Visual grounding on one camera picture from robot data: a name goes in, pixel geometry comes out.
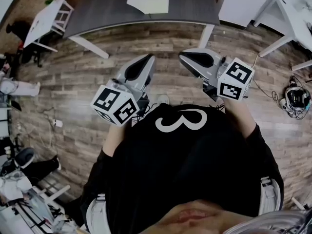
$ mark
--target black t-shirt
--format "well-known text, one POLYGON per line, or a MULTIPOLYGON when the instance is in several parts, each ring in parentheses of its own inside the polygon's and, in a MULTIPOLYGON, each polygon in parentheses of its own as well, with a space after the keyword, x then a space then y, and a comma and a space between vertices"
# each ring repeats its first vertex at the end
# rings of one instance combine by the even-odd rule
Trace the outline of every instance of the black t-shirt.
POLYGON ((136 234, 178 204, 204 199, 257 216, 260 179, 283 180, 257 126, 244 139, 223 112, 162 104, 136 124, 114 156, 101 152, 84 187, 84 217, 105 193, 111 232, 136 234))

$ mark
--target white harness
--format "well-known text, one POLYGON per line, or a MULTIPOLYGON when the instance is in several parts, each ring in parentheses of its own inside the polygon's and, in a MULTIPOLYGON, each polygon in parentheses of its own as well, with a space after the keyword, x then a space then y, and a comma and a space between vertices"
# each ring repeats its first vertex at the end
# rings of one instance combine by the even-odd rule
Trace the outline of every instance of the white harness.
MULTIPOLYGON (((281 206, 281 191, 275 179, 261 179, 259 215, 278 211, 281 206)), ((111 234, 106 214, 105 194, 99 194, 88 207, 87 224, 91 234, 111 234)))

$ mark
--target white power outlet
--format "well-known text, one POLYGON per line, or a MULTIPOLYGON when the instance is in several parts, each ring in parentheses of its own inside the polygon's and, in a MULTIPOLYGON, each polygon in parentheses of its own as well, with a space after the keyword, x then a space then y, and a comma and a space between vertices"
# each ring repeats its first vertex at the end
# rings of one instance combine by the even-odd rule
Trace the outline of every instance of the white power outlet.
POLYGON ((54 119, 53 124, 57 127, 63 127, 63 121, 58 120, 58 119, 54 119))

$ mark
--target black sleeve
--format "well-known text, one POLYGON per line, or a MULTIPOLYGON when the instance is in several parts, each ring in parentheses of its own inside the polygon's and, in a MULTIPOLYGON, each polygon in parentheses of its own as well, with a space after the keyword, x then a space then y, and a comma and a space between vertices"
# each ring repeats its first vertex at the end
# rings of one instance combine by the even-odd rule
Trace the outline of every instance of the black sleeve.
POLYGON ((83 221, 87 226, 86 214, 89 205, 97 197, 98 194, 104 193, 107 186, 107 175, 112 163, 112 157, 106 155, 102 150, 94 163, 88 182, 83 187, 80 202, 80 210, 82 212, 83 221))
POLYGON ((265 143, 258 125, 256 125, 254 131, 247 137, 246 141, 257 160, 261 177, 269 176, 276 180, 281 190, 281 202, 283 202, 284 182, 273 154, 265 143))

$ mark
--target printed number 3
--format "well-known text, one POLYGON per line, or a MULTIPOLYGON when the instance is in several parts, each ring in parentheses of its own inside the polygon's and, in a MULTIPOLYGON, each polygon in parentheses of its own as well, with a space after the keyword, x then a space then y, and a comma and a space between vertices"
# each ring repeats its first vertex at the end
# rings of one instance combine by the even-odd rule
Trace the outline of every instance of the printed number 3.
POLYGON ((162 131, 163 133, 170 133, 172 131, 174 131, 175 129, 177 129, 179 126, 181 126, 182 124, 184 124, 185 126, 187 126, 189 129, 191 130, 198 130, 200 128, 202 128, 206 122, 207 122, 207 114, 200 110, 200 109, 185 109, 185 110, 181 110, 182 111, 194 111, 194 112, 198 112, 201 114, 201 120, 199 123, 192 123, 189 122, 183 115, 180 117, 180 119, 177 120, 176 123, 170 125, 170 126, 163 126, 161 124, 163 118, 159 118, 156 120, 155 125, 157 127, 158 130, 162 131))

